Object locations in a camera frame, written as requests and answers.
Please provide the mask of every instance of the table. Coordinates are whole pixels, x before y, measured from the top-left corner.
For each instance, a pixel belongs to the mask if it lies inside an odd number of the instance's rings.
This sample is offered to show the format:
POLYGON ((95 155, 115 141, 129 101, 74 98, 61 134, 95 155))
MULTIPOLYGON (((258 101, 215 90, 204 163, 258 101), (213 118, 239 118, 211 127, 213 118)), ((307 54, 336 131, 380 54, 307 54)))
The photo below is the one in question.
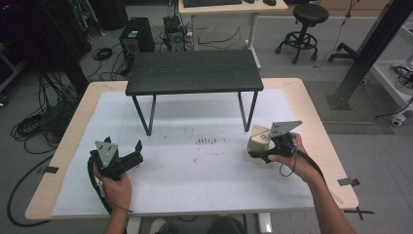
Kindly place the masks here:
MULTIPOLYGON (((300 127, 300 134, 308 153, 321 167, 338 207, 340 209, 357 207, 358 199, 353 188, 350 185, 340 186, 337 182, 337 179, 347 177, 346 173, 302 81, 298 78, 270 78, 262 81, 266 89, 283 89, 291 111, 296 118, 304 122, 300 127)), ((50 166, 57 167, 58 171, 56 174, 45 174, 42 178, 26 210, 27 218, 54 218, 52 211, 64 175, 100 95, 103 92, 123 92, 127 84, 126 81, 119 81, 94 82, 89 85, 50 163, 50 166)))
POLYGON ((252 4, 246 3, 245 1, 242 4, 238 5, 224 5, 224 6, 212 6, 212 7, 198 7, 198 8, 184 8, 183 0, 178 2, 178 11, 182 16, 191 16, 192 23, 192 43, 193 50, 198 51, 198 38, 197 38, 197 18, 200 16, 213 15, 214 19, 219 25, 226 24, 227 21, 231 23, 239 23, 242 19, 239 18, 241 14, 249 14, 250 20, 249 25, 251 29, 249 31, 249 38, 247 40, 247 48, 252 51, 255 62, 258 68, 261 68, 258 56, 254 50, 254 38, 255 38, 255 29, 258 20, 258 15, 265 12, 274 12, 274 11, 285 11, 288 7, 282 0, 277 0, 276 6, 269 6, 265 4, 262 0, 257 0, 252 4))
POLYGON ((156 95, 238 92, 247 132, 258 92, 264 89, 251 51, 142 53, 136 56, 126 94, 131 96, 147 135, 151 135, 156 95), (248 120, 241 92, 254 92, 248 120), (136 96, 153 96, 149 126, 136 96))

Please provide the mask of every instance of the black tape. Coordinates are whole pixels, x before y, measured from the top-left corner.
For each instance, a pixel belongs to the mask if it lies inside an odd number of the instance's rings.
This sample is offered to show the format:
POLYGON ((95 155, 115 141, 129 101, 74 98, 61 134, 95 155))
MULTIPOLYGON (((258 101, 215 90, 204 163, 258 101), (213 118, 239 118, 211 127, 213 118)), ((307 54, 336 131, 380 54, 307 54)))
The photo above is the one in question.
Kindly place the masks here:
POLYGON ((360 185, 360 182, 358 181, 358 179, 351 179, 351 178, 341 178, 341 179, 337 179, 338 183, 340 183, 341 186, 344 185, 351 185, 352 187, 360 185))
POLYGON ((56 174, 58 171, 58 168, 55 167, 46 167, 44 173, 50 173, 50 174, 56 174))
POLYGON ((371 214, 374 215, 374 212, 371 211, 361 211, 359 207, 356 207, 355 211, 351 211, 351 210, 344 210, 344 213, 353 213, 353 214, 358 214, 358 216, 360 217, 360 220, 364 220, 364 217, 362 216, 363 214, 371 214))

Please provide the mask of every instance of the person's leg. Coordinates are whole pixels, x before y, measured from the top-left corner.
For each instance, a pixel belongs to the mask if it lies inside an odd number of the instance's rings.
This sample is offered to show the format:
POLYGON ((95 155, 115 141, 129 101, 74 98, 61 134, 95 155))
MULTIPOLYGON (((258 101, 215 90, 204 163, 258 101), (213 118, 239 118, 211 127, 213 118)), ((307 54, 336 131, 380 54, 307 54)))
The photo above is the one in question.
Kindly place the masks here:
POLYGON ((235 218, 219 216, 207 231, 208 234, 246 234, 245 227, 235 218))

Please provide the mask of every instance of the black stool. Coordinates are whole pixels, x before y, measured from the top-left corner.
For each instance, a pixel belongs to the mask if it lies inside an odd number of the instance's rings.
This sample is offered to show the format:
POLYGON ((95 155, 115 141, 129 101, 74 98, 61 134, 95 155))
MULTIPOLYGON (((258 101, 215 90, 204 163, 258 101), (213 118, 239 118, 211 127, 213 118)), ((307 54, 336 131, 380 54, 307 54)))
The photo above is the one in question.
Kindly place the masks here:
POLYGON ((316 60, 318 51, 317 39, 307 33, 307 28, 314 27, 317 23, 326 21, 328 19, 327 10, 316 4, 303 4, 296 6, 292 13, 295 18, 303 24, 303 27, 301 31, 293 31, 286 34, 284 41, 276 48, 276 53, 279 54, 282 51, 282 44, 297 49, 297 55, 295 55, 292 60, 292 63, 297 64, 301 50, 314 49, 315 51, 311 56, 311 60, 316 60))

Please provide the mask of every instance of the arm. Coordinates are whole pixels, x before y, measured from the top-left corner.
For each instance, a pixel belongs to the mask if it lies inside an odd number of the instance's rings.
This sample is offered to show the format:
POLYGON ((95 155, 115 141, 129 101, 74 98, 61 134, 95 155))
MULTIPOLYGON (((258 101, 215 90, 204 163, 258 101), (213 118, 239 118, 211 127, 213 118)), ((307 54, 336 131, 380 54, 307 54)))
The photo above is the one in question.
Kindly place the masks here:
POLYGON ((94 174, 103 182, 106 200, 112 209, 110 220, 104 233, 122 234, 125 230, 128 209, 131 205, 131 181, 128 174, 122 174, 119 181, 100 176, 96 167, 94 167, 94 174))
MULTIPOLYGON (((294 133, 291 134, 297 140, 298 149, 307 154, 301 136, 294 133)), ((291 169, 295 167, 294 172, 307 182, 313 195, 321 233, 356 233, 338 208, 321 175, 303 157, 297 154, 290 158, 270 155, 268 159, 285 164, 291 169)))

